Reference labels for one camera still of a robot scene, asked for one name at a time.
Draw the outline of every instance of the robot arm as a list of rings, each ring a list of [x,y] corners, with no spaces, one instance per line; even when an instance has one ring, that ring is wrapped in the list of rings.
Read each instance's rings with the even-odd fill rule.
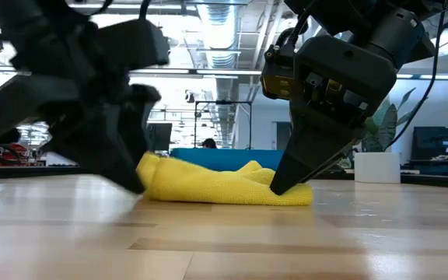
[[[65,0],[0,0],[0,27],[22,73],[0,87],[0,142],[23,121],[45,121],[52,136],[45,152],[142,193],[135,169],[160,96],[130,86],[128,73],[168,63],[162,32],[143,16],[99,29]]]
[[[301,15],[299,24],[284,31],[265,52],[261,74],[264,95],[289,100],[292,118],[292,136],[271,184],[276,194],[335,164],[364,137],[364,121],[390,92],[402,65],[434,55],[421,19],[448,2],[285,3]],[[344,42],[328,35],[312,37],[295,52],[308,16],[331,36],[349,30],[352,38]]]

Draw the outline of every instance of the yellow towel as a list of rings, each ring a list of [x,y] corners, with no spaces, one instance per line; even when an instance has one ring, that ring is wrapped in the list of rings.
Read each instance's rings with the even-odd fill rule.
[[[310,205],[313,197],[308,184],[298,184],[282,196],[274,194],[269,189],[274,170],[256,161],[236,172],[217,172],[146,153],[137,172],[146,187],[144,197],[158,201],[293,206]]]

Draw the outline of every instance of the blue sofa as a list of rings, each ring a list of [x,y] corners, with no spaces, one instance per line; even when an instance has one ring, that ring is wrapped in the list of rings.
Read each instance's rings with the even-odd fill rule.
[[[277,170],[284,151],[244,149],[174,149],[172,157],[215,171],[236,171],[251,160]]]

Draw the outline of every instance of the black monitor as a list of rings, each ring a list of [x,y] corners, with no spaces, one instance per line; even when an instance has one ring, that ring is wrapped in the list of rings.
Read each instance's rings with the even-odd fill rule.
[[[168,151],[170,146],[170,133],[172,124],[148,124],[149,150]]]

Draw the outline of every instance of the wooden table surface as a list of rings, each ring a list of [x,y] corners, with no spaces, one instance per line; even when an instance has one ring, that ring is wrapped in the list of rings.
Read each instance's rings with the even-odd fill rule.
[[[448,188],[312,181],[312,207],[0,180],[0,279],[448,279]]]

